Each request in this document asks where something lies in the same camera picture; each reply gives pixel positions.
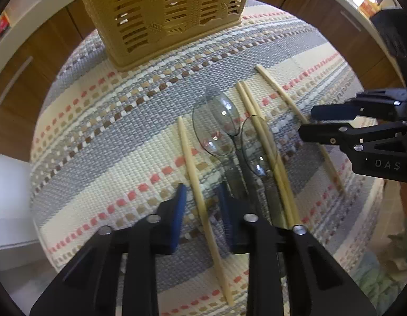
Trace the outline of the clear plastic spoon upper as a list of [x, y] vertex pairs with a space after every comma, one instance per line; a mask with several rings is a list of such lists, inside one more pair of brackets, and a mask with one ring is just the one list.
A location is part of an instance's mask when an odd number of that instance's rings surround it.
[[241, 131], [240, 114], [232, 100], [217, 88], [209, 87], [205, 90], [205, 101], [220, 128], [228, 134], [233, 141], [235, 154], [238, 158], [241, 173], [247, 188], [246, 199], [253, 206], [253, 209], [256, 210], [258, 207], [256, 185], [253, 174], [245, 162], [239, 139]]

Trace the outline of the striped woven table mat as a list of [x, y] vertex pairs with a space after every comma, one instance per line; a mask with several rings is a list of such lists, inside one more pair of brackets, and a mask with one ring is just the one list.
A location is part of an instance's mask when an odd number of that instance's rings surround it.
[[356, 175], [349, 159], [328, 148], [344, 192], [331, 180], [314, 144], [298, 136], [298, 119], [256, 72], [262, 65], [303, 114], [340, 103], [361, 84], [315, 27], [260, 2], [248, 1], [238, 26], [215, 33], [121, 73], [97, 33], [61, 68], [37, 121], [31, 149], [31, 208], [49, 261], [61, 270], [102, 225], [133, 225], [188, 183], [177, 120], [183, 119], [200, 186], [235, 304], [219, 289], [198, 211], [188, 199], [177, 251], [158, 260], [161, 315], [242, 315], [248, 260], [229, 253], [214, 189], [220, 162], [204, 151], [192, 125], [195, 102], [210, 88], [247, 116], [236, 83], [247, 83], [274, 134], [300, 218], [364, 290], [380, 271], [368, 244], [383, 181]]

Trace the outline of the bamboo chopstick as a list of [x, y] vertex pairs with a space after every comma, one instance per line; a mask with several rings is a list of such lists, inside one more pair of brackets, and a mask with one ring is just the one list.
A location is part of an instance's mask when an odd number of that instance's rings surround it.
[[237, 90], [241, 95], [242, 102], [245, 105], [247, 112], [249, 112], [249, 115], [256, 117], [256, 130], [261, 133], [261, 142], [264, 151], [268, 156], [268, 162], [271, 170], [273, 171], [273, 177], [276, 179], [276, 183], [279, 187], [279, 193], [282, 198], [283, 209], [286, 217], [286, 224], [288, 228], [291, 228], [294, 225], [299, 224], [301, 219], [294, 201], [294, 194], [291, 190], [291, 184], [289, 182], [281, 156], [278, 153], [272, 132], [269, 129], [265, 117], [262, 114], [260, 107], [253, 97], [246, 82], [239, 81]]
[[[261, 65], [257, 64], [256, 65], [256, 70], [259, 72], [260, 75], [277, 91], [279, 96], [284, 100], [284, 102], [287, 103], [289, 108], [294, 112], [294, 114], [298, 117], [299, 121], [301, 122], [302, 125], [309, 124], [309, 121], [307, 117], [305, 117], [299, 107], [294, 103], [291, 97], [287, 94], [284, 88], [280, 87], [277, 81], [270, 75], [270, 73]], [[335, 184], [337, 190], [343, 194], [346, 193], [345, 190], [345, 185], [341, 181], [341, 177], [338, 174], [337, 170], [335, 169], [335, 166], [333, 164], [333, 161], [331, 161], [331, 158], [324, 148], [323, 145], [318, 145], [319, 150], [321, 151], [324, 160], [325, 160], [325, 166], [326, 169], [331, 177], [331, 180]]]
[[222, 289], [223, 296], [229, 306], [234, 306], [235, 302], [233, 295], [224, 273], [222, 259], [218, 250], [217, 243], [215, 241], [215, 236], [212, 231], [210, 220], [208, 217], [207, 207], [203, 198], [202, 190], [200, 189], [200, 183], [198, 179], [198, 174], [196, 171], [195, 163], [193, 160], [192, 150], [188, 142], [187, 132], [185, 124], [181, 116], [177, 118], [178, 132], [180, 136], [180, 142], [183, 150], [183, 156], [185, 158], [185, 164], [188, 172], [188, 177], [190, 181], [190, 186], [193, 191], [193, 196], [195, 198], [195, 204], [198, 210], [200, 221], [202, 223], [203, 231], [205, 234], [206, 242], [210, 251], [210, 255], [213, 260], [215, 275], [218, 279], [220, 288]]
[[294, 224], [293, 211], [279, 172], [275, 141], [264, 119], [256, 113], [245, 82], [237, 82], [236, 89], [248, 112], [241, 127], [241, 147], [245, 162], [263, 184], [271, 223], [287, 229]]

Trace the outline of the clear plastic spoon large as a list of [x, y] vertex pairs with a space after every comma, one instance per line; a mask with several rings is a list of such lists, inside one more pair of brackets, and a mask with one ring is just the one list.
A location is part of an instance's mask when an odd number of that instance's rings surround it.
[[220, 161], [232, 196], [249, 202], [248, 191], [235, 161], [233, 141], [221, 129], [203, 97], [193, 106], [192, 122], [196, 138], [202, 148]]

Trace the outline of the clear plastic spoon right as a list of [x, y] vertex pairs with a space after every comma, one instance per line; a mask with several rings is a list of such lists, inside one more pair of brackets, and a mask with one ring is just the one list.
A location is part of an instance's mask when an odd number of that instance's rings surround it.
[[241, 128], [241, 146], [245, 162], [262, 181], [271, 223], [276, 227], [287, 228], [279, 187], [273, 177], [255, 121], [255, 116], [249, 116]]

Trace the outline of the yellow plastic utensil basket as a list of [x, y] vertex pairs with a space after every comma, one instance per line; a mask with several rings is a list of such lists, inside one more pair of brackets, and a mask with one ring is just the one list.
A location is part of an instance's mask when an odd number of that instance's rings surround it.
[[246, 0], [82, 1], [119, 71], [239, 24], [246, 4]]

